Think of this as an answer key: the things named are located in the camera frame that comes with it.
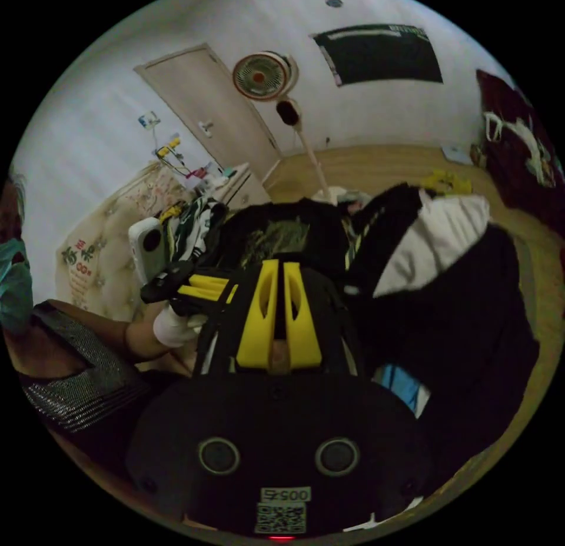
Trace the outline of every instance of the door handle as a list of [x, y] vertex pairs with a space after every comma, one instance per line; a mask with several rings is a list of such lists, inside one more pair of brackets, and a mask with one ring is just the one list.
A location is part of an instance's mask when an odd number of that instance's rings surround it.
[[214, 123], [212, 121], [207, 121], [207, 122], [200, 121], [198, 123], [198, 126], [200, 127], [200, 130], [204, 133], [204, 135], [207, 138], [212, 138], [212, 133], [208, 130], [208, 128], [212, 128], [212, 126], [214, 126]]

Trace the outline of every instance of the hand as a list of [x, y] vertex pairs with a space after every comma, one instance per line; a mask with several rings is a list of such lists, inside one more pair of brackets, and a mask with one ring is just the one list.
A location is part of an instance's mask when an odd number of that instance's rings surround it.
[[200, 327], [205, 322], [204, 315], [180, 317], [167, 303], [153, 322], [153, 334], [162, 345], [180, 348], [198, 336]]

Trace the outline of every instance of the white camera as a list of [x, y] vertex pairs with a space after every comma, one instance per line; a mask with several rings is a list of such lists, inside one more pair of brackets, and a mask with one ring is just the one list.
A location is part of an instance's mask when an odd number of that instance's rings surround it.
[[145, 285], [167, 265], [163, 227], [158, 218], [145, 218], [130, 226], [128, 236], [135, 270]]

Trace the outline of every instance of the bed headboard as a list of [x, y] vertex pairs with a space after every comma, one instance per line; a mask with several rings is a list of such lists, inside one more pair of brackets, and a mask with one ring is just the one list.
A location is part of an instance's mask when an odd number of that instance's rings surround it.
[[85, 217], [61, 244], [55, 254], [56, 297], [114, 320], [143, 315], [129, 227], [181, 199], [193, 198], [169, 168], [159, 162], [147, 166]]

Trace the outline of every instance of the white towel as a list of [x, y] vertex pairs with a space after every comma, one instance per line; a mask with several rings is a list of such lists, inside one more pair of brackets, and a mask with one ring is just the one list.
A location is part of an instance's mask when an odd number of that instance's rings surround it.
[[485, 233], [488, 201], [479, 195], [430, 199], [421, 195], [418, 218], [406, 231], [373, 297], [420, 289], [452, 266]]

